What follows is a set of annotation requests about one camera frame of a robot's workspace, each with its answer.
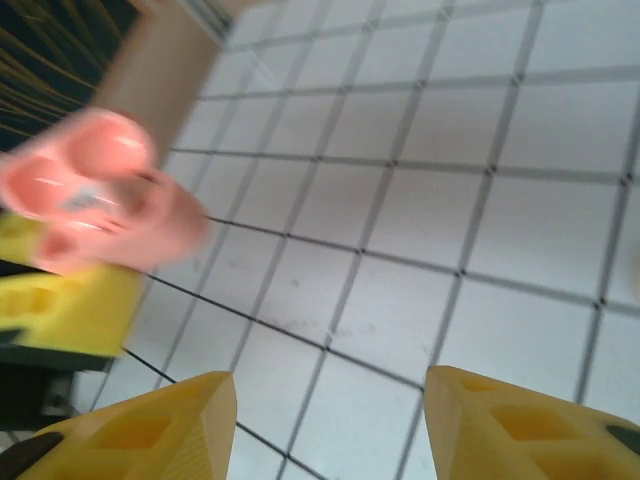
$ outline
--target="white tile floor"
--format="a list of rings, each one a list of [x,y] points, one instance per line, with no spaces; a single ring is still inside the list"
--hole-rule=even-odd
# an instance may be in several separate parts
[[[229,480],[435,479],[431,363],[640,422],[639,17],[249,11],[167,167],[217,235],[159,270],[131,353],[81,377],[78,408],[232,369]]]

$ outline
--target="yellow object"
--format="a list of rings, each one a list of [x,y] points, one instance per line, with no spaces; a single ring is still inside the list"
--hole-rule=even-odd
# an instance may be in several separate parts
[[[20,480],[224,480],[236,422],[229,372],[213,372],[52,425],[64,439]]]
[[[425,392],[438,480],[640,479],[631,422],[452,367],[431,367]]]
[[[38,222],[0,217],[0,258],[28,265]],[[0,278],[0,361],[103,369],[118,356],[138,302],[140,275],[100,265],[72,275]]]

